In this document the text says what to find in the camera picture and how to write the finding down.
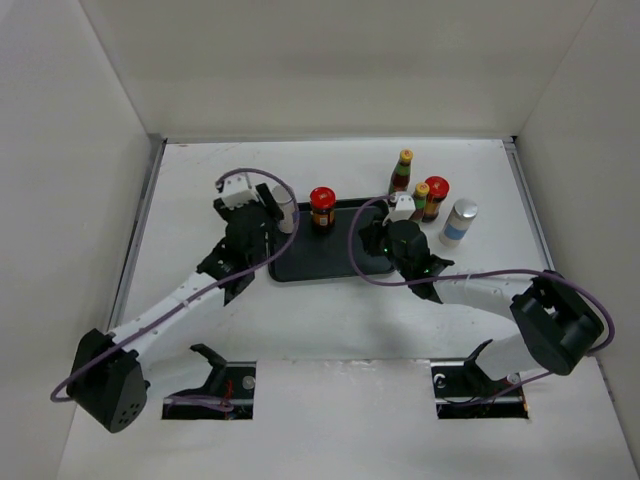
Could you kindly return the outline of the green-label sauce bottle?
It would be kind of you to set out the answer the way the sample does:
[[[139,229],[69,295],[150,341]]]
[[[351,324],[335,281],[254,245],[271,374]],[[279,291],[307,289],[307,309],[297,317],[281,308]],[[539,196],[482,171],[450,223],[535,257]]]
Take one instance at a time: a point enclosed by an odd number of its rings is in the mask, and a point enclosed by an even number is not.
[[[410,219],[414,222],[420,222],[424,215],[424,208],[427,202],[427,197],[430,191],[430,187],[426,182],[417,183],[412,194],[414,201],[414,212]]]
[[[413,152],[410,149],[400,151],[398,161],[390,177],[388,187],[389,195],[407,191],[410,183],[412,160]]]

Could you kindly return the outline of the white peppercorn shaker blue label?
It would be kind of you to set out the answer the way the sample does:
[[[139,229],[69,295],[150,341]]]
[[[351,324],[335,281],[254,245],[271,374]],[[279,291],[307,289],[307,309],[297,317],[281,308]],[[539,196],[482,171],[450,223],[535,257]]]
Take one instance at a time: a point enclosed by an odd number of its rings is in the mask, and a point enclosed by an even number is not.
[[[294,198],[289,192],[281,185],[276,185],[271,190],[271,195],[276,201],[283,218],[278,221],[278,229],[286,235],[290,235],[294,231],[295,227],[295,207]]]

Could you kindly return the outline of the white salt shaker silver lid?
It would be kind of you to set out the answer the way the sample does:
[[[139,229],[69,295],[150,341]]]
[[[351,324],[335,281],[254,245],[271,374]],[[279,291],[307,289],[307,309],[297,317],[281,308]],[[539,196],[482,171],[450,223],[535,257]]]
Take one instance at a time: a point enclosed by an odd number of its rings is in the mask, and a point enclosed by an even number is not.
[[[465,237],[478,214],[478,205],[471,199],[454,202],[449,216],[439,233],[440,242],[447,247],[457,246]]]

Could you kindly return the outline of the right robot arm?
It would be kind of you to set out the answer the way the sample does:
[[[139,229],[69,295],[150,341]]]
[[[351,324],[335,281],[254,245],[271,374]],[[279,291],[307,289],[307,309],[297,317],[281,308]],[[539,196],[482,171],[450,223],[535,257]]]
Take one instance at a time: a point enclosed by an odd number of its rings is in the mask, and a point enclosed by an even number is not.
[[[593,348],[604,324],[579,292],[551,271],[497,275],[457,271],[433,254],[412,221],[375,220],[359,230],[366,254],[386,258],[418,298],[461,305],[513,322],[517,334],[488,340],[464,361],[464,384],[483,396],[515,373],[569,375]]]

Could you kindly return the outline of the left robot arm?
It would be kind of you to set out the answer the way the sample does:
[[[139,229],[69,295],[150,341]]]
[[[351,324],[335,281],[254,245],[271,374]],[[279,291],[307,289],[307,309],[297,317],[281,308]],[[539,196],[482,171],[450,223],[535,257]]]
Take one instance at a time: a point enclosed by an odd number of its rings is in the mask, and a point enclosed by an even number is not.
[[[163,300],[108,333],[92,329],[78,343],[63,387],[68,398],[110,433],[131,425],[155,385],[151,370],[169,346],[187,339],[253,282],[274,259],[268,242],[283,218],[269,187],[244,175],[223,181],[214,208],[223,238]]]

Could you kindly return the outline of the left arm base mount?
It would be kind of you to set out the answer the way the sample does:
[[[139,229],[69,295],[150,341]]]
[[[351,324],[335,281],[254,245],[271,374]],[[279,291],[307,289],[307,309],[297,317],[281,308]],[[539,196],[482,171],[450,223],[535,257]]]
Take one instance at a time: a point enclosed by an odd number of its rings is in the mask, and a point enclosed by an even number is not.
[[[179,390],[163,401],[163,420],[252,420],[257,381],[256,362],[228,361],[205,344],[190,350],[202,356],[210,371],[197,388]]]

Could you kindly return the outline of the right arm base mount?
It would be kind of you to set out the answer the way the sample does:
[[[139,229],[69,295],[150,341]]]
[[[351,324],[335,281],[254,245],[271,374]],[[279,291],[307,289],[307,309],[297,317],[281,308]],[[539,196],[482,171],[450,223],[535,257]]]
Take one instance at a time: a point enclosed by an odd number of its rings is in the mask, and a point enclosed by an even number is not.
[[[466,358],[445,358],[430,364],[436,415],[439,420],[528,419],[524,392],[515,388],[520,376],[491,380],[477,365],[480,344]]]

